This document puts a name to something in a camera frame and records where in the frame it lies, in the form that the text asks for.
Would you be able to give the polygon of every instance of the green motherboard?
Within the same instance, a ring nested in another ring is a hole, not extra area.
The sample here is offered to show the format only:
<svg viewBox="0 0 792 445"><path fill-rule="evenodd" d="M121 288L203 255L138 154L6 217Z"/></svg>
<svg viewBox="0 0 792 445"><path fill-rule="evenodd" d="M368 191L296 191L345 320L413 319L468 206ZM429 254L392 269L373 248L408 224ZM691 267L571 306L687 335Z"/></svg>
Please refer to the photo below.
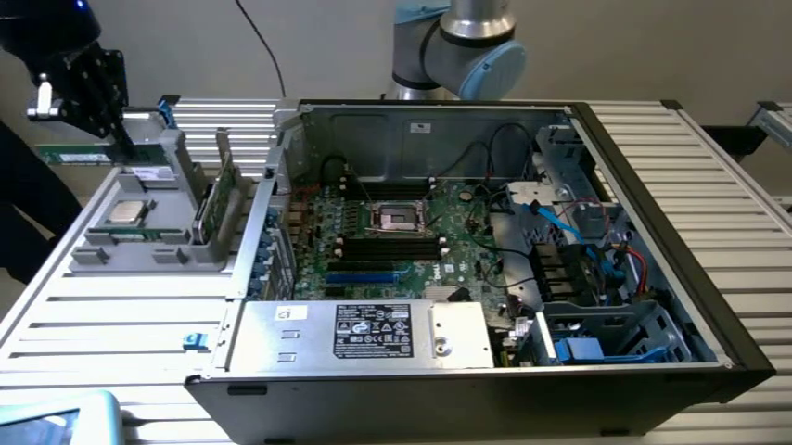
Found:
<svg viewBox="0 0 792 445"><path fill-rule="evenodd" d="M344 199L328 190L297 196L289 214L298 263L296 299L445 299L464 287L472 299L483 303L488 318L497 317L505 293L492 285L503 286L504 278L493 273L488 276L491 284L483 280L481 269L487 271L499 256L481 248L468 233L465 221L472 210L472 221L483 224L485 216L485 206L473 197L472 185L445 182L438 184L426 199L389 200L389 206L418 207L422 212L424 230L420 234L406 234L372 230L372 209L381 205L380 202ZM329 264L340 260L334 253L340 234L350 238L442 236L449 251L437 261L393 261L393 283L329 285L328 276L333 273ZM477 230L477 239L488 246L495 245L493 237L485 234L483 228Z"/></svg>

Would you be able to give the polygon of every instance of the power supply label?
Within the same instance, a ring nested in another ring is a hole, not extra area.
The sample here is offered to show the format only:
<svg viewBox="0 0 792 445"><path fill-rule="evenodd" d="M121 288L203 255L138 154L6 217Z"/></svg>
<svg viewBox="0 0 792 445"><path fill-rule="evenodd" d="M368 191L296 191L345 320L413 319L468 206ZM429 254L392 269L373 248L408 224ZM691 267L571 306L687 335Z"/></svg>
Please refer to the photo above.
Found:
<svg viewBox="0 0 792 445"><path fill-rule="evenodd" d="M333 354L340 359L413 357L409 304L340 304Z"/></svg>

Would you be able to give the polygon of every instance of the warning label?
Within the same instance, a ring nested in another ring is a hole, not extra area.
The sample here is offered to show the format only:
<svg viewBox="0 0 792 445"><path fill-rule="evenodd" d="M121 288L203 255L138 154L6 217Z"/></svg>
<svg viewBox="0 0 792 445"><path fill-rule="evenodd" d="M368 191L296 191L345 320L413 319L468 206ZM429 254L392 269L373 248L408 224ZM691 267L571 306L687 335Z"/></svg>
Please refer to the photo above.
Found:
<svg viewBox="0 0 792 445"><path fill-rule="evenodd" d="M336 308L333 353L340 359L413 357L409 304L342 304Z"/></svg>

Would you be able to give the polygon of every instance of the white wall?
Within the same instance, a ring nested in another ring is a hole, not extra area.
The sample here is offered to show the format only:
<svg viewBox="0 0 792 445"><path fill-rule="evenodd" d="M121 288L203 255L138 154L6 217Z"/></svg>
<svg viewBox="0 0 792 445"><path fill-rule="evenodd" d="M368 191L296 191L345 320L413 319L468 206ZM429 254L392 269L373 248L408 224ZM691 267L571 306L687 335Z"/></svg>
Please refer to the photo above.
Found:
<svg viewBox="0 0 792 445"><path fill-rule="evenodd" d="M277 52L290 95L376 97L384 91L396 1L243 2ZM676 98L708 123L744 123L756 100L792 100L790 0L512 3L531 56L512 97ZM278 95L270 60L231 0L93 0L93 8L103 46L127 55L134 104L153 104L162 94ZM23 117L32 89L8 55L0 56L0 85L0 118L28 142L46 140ZM782 174L792 158L759 163L779 171L758 175L792 193Z"/></svg>

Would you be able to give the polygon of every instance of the motherboard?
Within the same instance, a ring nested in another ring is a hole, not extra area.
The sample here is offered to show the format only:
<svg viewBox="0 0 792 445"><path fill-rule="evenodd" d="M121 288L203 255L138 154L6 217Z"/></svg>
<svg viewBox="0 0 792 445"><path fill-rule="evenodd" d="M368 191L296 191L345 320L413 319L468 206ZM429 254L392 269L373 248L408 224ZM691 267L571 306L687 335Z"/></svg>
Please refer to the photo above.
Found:
<svg viewBox="0 0 792 445"><path fill-rule="evenodd" d="M329 187L296 191L288 216L296 300L471 298L488 319L500 318L499 255L472 238L495 245L476 186L441 182L420 194L370 188L362 195Z"/></svg>

